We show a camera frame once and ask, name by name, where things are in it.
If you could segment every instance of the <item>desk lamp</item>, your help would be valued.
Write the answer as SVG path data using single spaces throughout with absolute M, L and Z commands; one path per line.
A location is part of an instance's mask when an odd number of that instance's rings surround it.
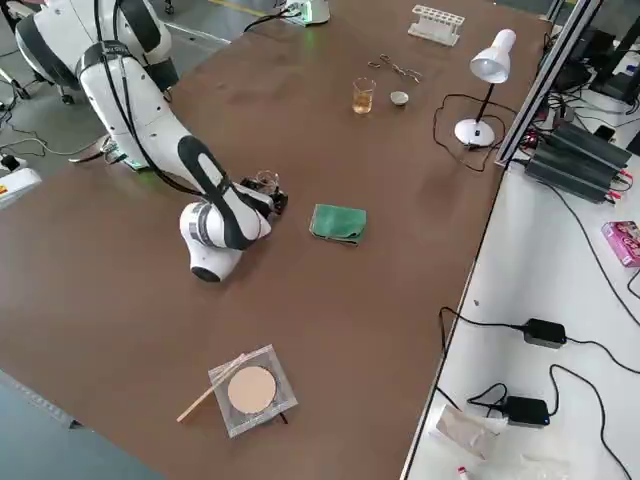
M 461 120 L 456 124 L 454 130 L 456 138 L 465 145 L 488 147 L 496 138 L 489 124 L 482 121 L 482 115 L 487 108 L 495 84 L 504 83 L 509 78 L 511 69 L 509 52 L 515 41 L 516 34 L 513 30 L 501 30 L 491 46 L 471 60 L 469 65 L 471 72 L 479 79 L 489 82 L 491 86 L 476 118 Z

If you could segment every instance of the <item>folded towel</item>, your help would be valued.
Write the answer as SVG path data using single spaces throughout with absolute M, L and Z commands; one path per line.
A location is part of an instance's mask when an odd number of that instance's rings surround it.
M 365 210 L 317 204 L 309 230 L 316 237 L 358 245 L 366 224 Z

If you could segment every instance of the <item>brown table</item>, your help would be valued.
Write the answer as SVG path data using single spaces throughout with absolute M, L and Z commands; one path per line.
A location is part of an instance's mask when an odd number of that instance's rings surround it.
M 436 312 L 460 298 L 501 175 L 437 147 L 433 112 L 484 94 L 469 60 L 505 27 L 518 40 L 494 100 L 517 108 L 547 28 L 481 0 L 429 5 L 466 16 L 456 47 L 407 35 L 412 1 L 343 0 L 329 24 L 258 27 L 180 82 L 178 116 L 229 172 L 275 170 L 290 194 L 224 284 L 189 272 L 189 199 L 123 166 L 69 167 L 2 211 L 0 368 L 170 478 L 397 478 L 440 356 Z M 425 80 L 367 67 L 380 53 Z M 357 116 L 363 75 L 378 89 Z M 404 110 L 388 101 L 400 88 Z M 439 138 L 456 148 L 477 108 L 447 102 Z M 314 239 L 315 203 L 367 209 L 361 246 Z M 269 343 L 300 402 L 289 425 L 229 440 L 214 399 L 176 423 L 209 368 Z

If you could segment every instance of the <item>table surface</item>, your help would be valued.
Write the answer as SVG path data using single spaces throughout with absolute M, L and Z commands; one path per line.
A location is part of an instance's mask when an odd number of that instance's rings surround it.
M 341 2 L 318 28 L 258 27 L 177 86 L 178 117 L 234 178 L 274 170 L 290 194 L 226 283 L 188 270 L 188 199 L 124 166 L 70 167 L 1 212 L 0 368 L 170 478 L 397 477 L 440 357 L 426 312 L 460 298 L 502 173 L 438 148 L 434 110 L 446 93 L 485 93 L 469 60 L 505 27 L 518 41 L 494 99 L 517 108 L 547 28 L 491 3 L 432 2 L 467 18 L 447 48 L 407 35 L 413 5 Z M 425 80 L 367 67 L 381 53 Z M 363 75 L 378 86 L 357 116 Z M 387 101 L 400 88 L 404 110 Z M 455 121 L 477 108 L 448 102 L 440 138 L 455 149 Z M 362 244 L 313 238 L 315 203 L 366 209 Z M 266 344 L 300 403 L 289 425 L 229 440 L 214 399 L 176 423 L 208 369 Z
M 637 64 L 637 58 L 628 55 L 626 63 Z M 628 105 L 588 89 L 583 90 L 582 97 L 585 101 L 570 104 L 582 107 L 580 115 L 595 117 L 584 119 L 592 133 L 603 121 L 619 125 L 638 120 L 616 129 L 613 143 L 625 148 L 640 129 L 640 113 L 625 115 Z M 629 160 L 628 170 L 638 178 L 637 156 Z M 626 289 L 636 269 L 620 265 L 601 233 L 608 221 L 640 223 L 640 189 L 632 188 L 615 208 L 563 196 L 583 222 L 616 290 L 635 315 L 640 315 L 640 302 Z M 640 280 L 633 288 L 640 290 Z M 526 177 L 520 165 L 513 164 L 503 178 L 462 314 L 492 323 L 521 324 L 531 317 L 559 322 L 567 335 L 599 341 L 623 364 L 640 370 L 638 326 L 609 290 L 573 217 L 553 192 Z M 511 394 L 544 399 L 552 409 L 554 391 L 548 370 L 552 363 L 561 364 L 598 388 L 607 411 L 605 438 L 631 476 L 640 476 L 635 448 L 640 431 L 640 416 L 636 414 L 640 383 L 636 375 L 616 366 L 595 346 L 569 344 L 553 351 L 527 345 L 519 332 L 465 323 L 459 323 L 454 332 L 438 386 L 464 410 L 484 415 L 485 409 L 465 405 L 465 400 L 496 382 L 506 383 Z M 556 378 L 561 406 L 551 425 L 540 431 L 508 429 L 491 462 L 480 469 L 471 468 L 473 478 L 514 478 L 514 466 L 524 454 L 564 462 L 570 479 L 625 479 L 600 442 L 600 411 L 593 391 L 564 372 L 557 372 Z M 445 402 L 439 394 L 434 397 L 427 424 Z M 460 459 L 434 442 L 425 430 L 409 480 L 425 478 L 427 473 L 440 480 L 457 480 L 459 464 Z

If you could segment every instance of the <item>wire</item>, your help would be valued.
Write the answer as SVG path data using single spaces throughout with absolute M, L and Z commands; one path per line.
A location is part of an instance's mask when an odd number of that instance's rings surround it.
M 116 2 L 116 4 L 114 5 L 114 11 L 113 11 L 113 15 L 117 17 L 118 14 L 118 10 L 116 8 L 116 5 L 119 5 L 119 2 Z M 100 41 L 102 41 L 102 33 L 100 31 L 100 19 L 99 19 L 99 15 L 98 15 L 98 11 L 100 8 L 100 0 L 94 0 L 94 21 L 96 24 L 96 31 L 98 32 L 98 38 L 100 39 Z M 117 35 L 117 22 L 115 24 L 114 27 L 114 35 Z M 124 68 L 121 68 L 122 71 L 122 87 L 124 90 L 124 96 L 125 96 L 125 103 L 127 105 L 127 114 L 125 114 L 124 112 L 124 108 L 122 106 L 122 102 L 120 101 L 120 97 L 118 96 L 118 93 L 116 91 L 116 87 L 115 84 L 113 82 L 113 76 L 111 75 L 111 69 L 109 68 L 109 64 L 107 62 L 107 59 L 104 55 L 102 55 L 102 65 L 104 67 L 105 73 L 107 75 L 107 82 L 109 83 L 109 89 L 111 90 L 111 95 L 113 96 L 113 100 L 116 103 L 116 106 L 118 108 L 118 111 L 120 112 L 120 116 L 122 117 L 122 120 L 124 121 L 124 124 L 126 125 L 127 129 L 129 130 L 129 132 L 131 133 L 131 136 L 133 137 L 133 139 L 136 142 L 136 145 L 138 146 L 138 149 L 140 150 L 140 153 L 142 153 L 142 156 L 144 157 L 144 159 L 147 161 L 147 163 L 149 164 L 149 167 L 151 168 L 151 170 L 167 185 L 169 185 L 170 187 L 174 188 L 175 190 L 182 192 L 182 193 L 188 193 L 190 195 L 195 195 L 198 197 L 205 197 L 205 195 L 203 195 L 201 192 L 197 191 L 197 190 L 193 190 L 189 187 L 185 187 L 184 185 L 181 185 L 180 183 L 176 182 L 175 180 L 173 180 L 172 178 L 170 178 L 169 176 L 167 176 L 162 170 L 160 170 L 160 168 L 156 165 L 156 163 L 151 159 L 151 157 L 149 156 L 149 154 L 147 153 L 147 151 L 145 150 L 144 146 L 142 145 L 142 142 L 140 141 L 140 138 L 138 137 L 138 132 L 136 131 L 135 128 L 135 124 L 133 121 L 133 112 L 131 109 L 131 99 L 129 97 L 129 86 L 128 86 L 128 82 L 127 82 L 127 77 L 126 77 L 126 73 L 124 71 Z
M 487 394 L 489 394 L 491 391 L 493 391 L 496 387 L 502 387 L 504 389 L 504 392 L 502 394 L 502 396 L 496 400 L 493 403 L 484 403 L 484 402 L 478 402 L 478 400 L 480 400 L 481 398 L 484 398 Z M 477 407 L 485 407 L 488 408 L 489 411 L 487 412 L 487 418 L 489 417 L 489 415 L 491 415 L 491 412 L 493 410 L 498 410 L 501 411 L 502 409 L 502 405 L 505 401 L 505 399 L 507 398 L 507 396 L 509 395 L 509 390 L 507 389 L 507 386 L 504 383 L 494 383 L 493 385 L 491 385 L 489 388 L 487 388 L 484 392 L 475 395 L 471 398 L 467 399 L 467 403 L 470 405 L 475 405 Z
M 612 191 L 614 191 L 614 192 L 628 192 L 629 190 L 631 190 L 631 187 L 633 187 L 633 179 L 630 179 L 630 180 L 631 180 L 630 182 L 627 182 L 626 180 L 624 180 L 624 179 L 622 179 L 622 178 L 618 178 L 618 179 L 616 179 L 616 178 L 614 177 L 614 182 L 616 182 L 616 183 L 622 183 L 623 185 L 626 185 L 626 186 L 627 186 L 627 188 L 624 188 L 624 189 L 621 189 L 621 188 L 620 188 L 620 189 L 617 189 L 617 188 L 614 188 L 614 187 L 609 187 L 609 190 L 612 190 Z
M 623 122 L 623 123 L 621 123 L 620 125 L 613 125 L 613 124 L 611 124 L 611 123 L 609 123 L 609 122 L 607 122 L 607 121 L 605 121 L 605 120 L 602 120 L 601 118 L 590 117 L 590 116 L 587 116 L 587 115 L 578 115 L 578 113 L 577 113 L 577 112 L 576 112 L 576 114 L 575 114 L 575 115 L 576 115 L 576 117 L 577 117 L 578 119 L 580 119 L 580 120 L 586 120 L 586 119 L 598 120 L 598 121 L 600 121 L 600 122 L 604 123 L 605 125 L 610 126 L 611 128 L 620 128 L 620 127 L 624 127 L 625 125 L 629 125 L 630 123 L 637 122 L 638 120 L 640 120 L 640 117 L 638 117 L 638 118 L 634 118 L 633 120 L 629 120 L 629 121 Z
M 582 117 L 580 117 L 580 115 L 578 115 L 577 113 L 575 113 L 575 116 L 576 116 L 576 120 L 578 120 L 578 123 L 579 123 L 580 125 L 582 125 L 582 128 L 584 128 L 584 129 L 585 129 L 585 131 L 587 131 L 587 132 L 591 133 L 591 130 L 589 130 L 589 127 L 587 127 L 587 126 L 584 124 L 584 122 L 582 121 Z
M 9 55 L 13 55 L 15 53 L 18 53 L 20 51 L 19 48 L 16 48 L 15 50 L 13 50 L 12 52 L 7 52 L 7 53 L 0 53 L 0 58 L 4 58 L 4 57 L 8 57 Z
M 605 271 L 604 267 L 602 266 L 602 262 L 600 261 L 600 258 L 598 257 L 598 254 L 596 253 L 595 248 L 593 248 L 593 244 L 591 243 L 591 239 L 589 239 L 589 235 L 587 234 L 587 230 L 584 228 L 584 225 L 582 224 L 582 221 L 580 220 L 580 217 L 578 217 L 578 214 L 575 212 L 575 210 L 573 210 L 573 208 L 571 208 L 571 206 L 569 206 L 567 201 L 560 194 L 560 192 L 558 192 L 558 190 L 556 190 L 554 187 L 552 187 L 551 185 L 549 185 L 547 183 L 543 183 L 543 185 L 546 185 L 547 187 L 549 187 L 549 189 L 553 193 L 556 194 L 556 196 L 560 199 L 560 201 L 564 204 L 564 206 L 567 207 L 567 210 L 569 210 L 569 213 L 571 213 L 571 215 L 576 220 L 576 222 L 578 222 L 578 226 L 580 227 L 580 230 L 582 230 L 582 234 L 584 235 L 584 238 L 587 241 L 587 245 L 589 245 L 589 250 L 591 250 L 591 253 L 593 254 L 593 258 L 596 260 L 596 263 L 598 264 L 598 268 L 600 269 L 600 272 L 602 273 L 602 276 L 604 277 L 604 279 L 607 281 L 607 284 L 609 285 L 609 288 L 611 289 L 611 292 L 615 295 L 615 297 L 618 299 L 618 302 L 620 302 L 620 305 L 622 305 L 622 307 L 629 314 L 629 316 L 635 322 L 635 324 L 640 327 L 640 322 L 638 321 L 636 316 L 633 314 L 631 309 L 624 302 L 624 300 L 622 299 L 622 297 L 620 296 L 618 291 L 615 289 L 615 287 L 613 286 L 613 283 L 611 282 L 611 279 L 609 278 L 609 276 L 607 275 L 607 272 Z
M 607 425 L 607 412 L 606 412 L 606 410 L 604 408 L 604 403 L 602 402 L 602 397 L 600 396 L 600 392 L 598 392 L 598 389 L 589 380 L 587 380 L 586 378 L 582 377 L 581 375 L 578 375 L 576 372 L 574 372 L 572 370 L 569 370 L 566 367 L 563 367 L 562 365 L 558 365 L 557 363 L 554 363 L 549 367 L 549 376 L 551 377 L 551 383 L 553 383 L 553 389 L 555 391 L 555 402 L 556 402 L 556 406 L 553 409 L 553 411 L 551 413 L 549 413 L 549 416 L 553 417 L 554 415 L 556 415 L 558 413 L 558 410 L 560 409 L 560 390 L 558 389 L 558 383 L 556 382 L 556 379 L 553 376 L 554 368 L 558 368 L 558 369 L 568 373 L 569 375 L 573 375 L 578 380 L 582 380 L 584 383 L 589 385 L 591 387 L 591 389 L 593 390 L 593 392 L 596 394 L 596 397 L 598 398 L 598 403 L 600 404 L 600 417 L 602 419 L 602 423 L 601 423 L 601 426 L 600 426 L 600 441 L 602 442 L 602 445 L 604 446 L 605 450 L 607 452 L 609 452 L 609 455 L 611 455 L 611 457 L 615 460 L 615 462 L 618 464 L 618 466 L 622 469 L 622 471 L 624 472 L 625 476 L 629 480 L 633 480 L 631 475 L 629 474 L 629 470 L 627 470 L 627 467 L 625 467 L 624 463 L 622 463 L 622 461 L 617 457 L 617 455 L 615 453 L 613 453 L 613 450 L 611 450 L 611 447 L 609 447 L 609 445 L 607 444 L 607 441 L 604 438 L 604 430 L 605 430 L 605 427 Z
M 618 365 L 620 368 L 626 370 L 627 372 L 631 372 L 631 373 L 635 373 L 636 375 L 640 375 L 640 370 L 634 370 L 631 367 L 627 367 L 625 364 L 620 363 L 616 357 L 613 356 L 613 353 L 611 353 L 611 350 L 609 350 L 607 347 L 605 347 L 603 344 L 596 342 L 595 340 L 576 340 L 575 338 L 571 338 L 571 337 L 567 337 L 567 340 L 576 343 L 578 345 L 595 345 L 597 347 L 600 347 L 601 349 L 603 349 L 605 352 L 607 352 L 607 355 L 609 355 L 609 358 L 611 358 L 611 360 L 613 361 L 613 363 L 615 363 L 616 365 Z
M 442 99 L 442 104 L 436 108 L 435 112 L 433 112 L 433 128 L 432 128 L 432 136 L 433 136 L 433 141 L 440 147 L 442 147 L 448 154 L 449 156 L 454 159 L 456 162 L 461 163 L 465 168 L 468 168 L 469 170 L 472 170 L 474 172 L 478 172 L 478 173 L 482 173 L 485 170 L 486 164 L 487 164 L 487 160 L 489 158 L 489 155 L 491 155 L 491 152 L 493 152 L 496 148 L 500 147 L 500 145 L 502 145 L 502 140 L 504 139 L 504 136 L 506 134 L 507 131 L 507 126 L 504 123 L 504 120 L 502 120 L 500 117 L 497 117 L 495 115 L 484 115 L 482 118 L 495 118 L 497 120 L 500 121 L 500 123 L 502 124 L 502 138 L 500 140 L 498 140 L 497 142 L 495 142 L 493 145 L 490 145 L 488 147 L 478 147 L 478 146 L 470 146 L 469 147 L 469 151 L 475 151 L 478 150 L 480 148 L 488 148 L 489 150 L 487 151 L 487 154 L 485 155 L 485 157 L 482 159 L 481 162 L 481 167 L 474 167 L 472 165 L 469 165 L 468 163 L 464 162 L 461 158 L 457 157 L 452 151 L 451 149 L 444 143 L 442 143 L 441 141 L 438 140 L 437 137 L 437 128 L 438 128 L 438 113 L 440 113 L 442 110 L 444 110 L 445 108 L 445 104 L 447 99 L 452 98 L 452 97 L 460 97 L 460 98 L 469 98 L 471 100 L 475 100 L 477 102 L 482 103 L 483 100 L 480 98 L 476 98 L 473 97 L 471 95 L 466 95 L 464 93 L 450 93 L 445 95 L 445 97 Z M 512 108 L 509 108 L 505 105 L 501 105 L 499 103 L 495 103 L 495 102 L 487 102 L 490 105 L 495 105 L 497 107 L 500 108 L 504 108 L 505 110 L 509 110 L 510 112 L 512 112 L 513 114 L 517 114 L 517 112 L 515 110 L 513 110 Z
M 36 137 L 32 137 L 32 138 L 23 138 L 22 140 L 17 140 L 15 142 L 10 142 L 10 143 L 5 143 L 3 145 L 0 145 L 0 151 L 4 150 L 5 148 L 8 147 L 13 147 L 15 145 L 21 145 L 23 143 L 27 143 L 27 142 L 35 142 L 38 143 L 42 148 L 44 148 L 47 152 L 49 153 L 53 153 L 54 155 L 60 155 L 60 156 L 69 156 L 69 155 L 76 155 L 80 152 L 85 151 L 86 149 L 88 149 L 89 147 L 93 146 L 96 143 L 96 140 L 94 140 L 93 142 L 91 142 L 88 145 L 83 146 L 82 148 L 79 148 L 77 150 L 74 150 L 73 152 L 58 152 L 56 150 L 53 150 L 51 148 L 49 148 L 47 146 L 47 142 L 41 140 L 40 138 L 36 138 Z
M 100 0 L 93 0 L 93 22 L 96 25 L 98 42 L 102 42 L 102 26 L 100 25 Z
M 460 410 L 460 407 L 458 406 L 458 404 L 454 402 L 453 399 L 449 395 L 447 395 L 447 393 L 444 390 L 442 390 L 440 387 L 436 387 L 436 391 L 440 392 L 440 395 L 446 398 L 447 402 L 449 402 L 456 410 L 462 411 Z
M 444 331 L 444 319 L 442 317 L 442 313 L 443 312 L 449 312 L 452 313 L 453 315 L 456 316 L 456 319 L 460 319 L 463 322 L 466 322 L 470 325 L 475 325 L 476 327 L 504 327 L 504 328 L 510 328 L 512 330 L 518 330 L 518 331 L 522 331 L 522 326 L 521 325 L 511 325 L 509 323 L 483 323 L 483 322 L 474 322 L 473 320 L 469 320 L 468 318 L 463 317 L 462 315 L 460 315 L 458 312 L 456 312 L 454 309 L 450 308 L 450 307 L 442 307 L 440 309 L 440 311 L 438 312 L 438 317 L 440 318 L 440 324 L 442 325 L 443 331 Z
M 631 289 L 631 284 L 633 283 L 633 281 L 636 279 L 636 277 L 638 276 L 638 274 L 640 273 L 640 268 L 638 269 L 638 271 L 636 273 L 633 274 L 633 277 L 631 277 L 629 279 L 629 283 L 627 283 L 627 290 L 629 290 L 629 293 L 631 295 L 633 295 L 634 297 L 636 297 L 638 300 L 640 300 L 640 295 L 638 295 L 636 292 L 634 292 Z
M 576 96 L 573 94 L 565 94 L 566 96 L 570 96 L 573 98 L 570 98 L 569 100 L 564 100 L 564 102 L 568 105 L 569 102 L 583 102 L 585 104 L 587 104 L 588 106 L 583 106 L 583 105 L 578 105 L 572 108 L 574 109 L 581 109 L 581 110 L 593 110 L 595 112 L 602 112 L 602 113 L 610 113 L 612 115 L 618 115 L 618 114 L 622 114 L 625 113 L 625 115 L 631 115 L 632 113 L 635 113 L 638 110 L 638 106 L 640 106 L 640 104 L 638 104 L 638 100 L 636 99 L 633 103 L 633 106 L 627 110 L 626 112 L 621 112 L 619 110 L 610 110 L 610 109 L 606 109 L 606 108 L 601 108 L 599 106 L 597 106 L 596 104 L 585 100 L 584 98 L 582 98 L 582 90 L 580 90 L 580 96 Z
M 251 22 L 249 25 L 244 27 L 243 33 L 248 32 L 249 30 L 251 30 L 256 25 L 260 25 L 261 23 L 268 22 L 270 20 L 275 20 L 277 18 L 299 17 L 301 15 L 300 12 L 296 13 L 295 15 L 285 15 L 285 13 L 288 13 L 289 11 L 290 11 L 290 9 L 284 9 L 281 12 L 275 13 L 273 15 L 265 15 L 264 17 L 260 17 L 259 19 Z
M 113 39 L 115 41 L 118 41 L 118 10 L 120 10 L 120 2 L 122 0 L 115 0 L 113 2 L 113 14 L 111 15 L 111 21 L 112 21 L 112 30 L 113 30 Z

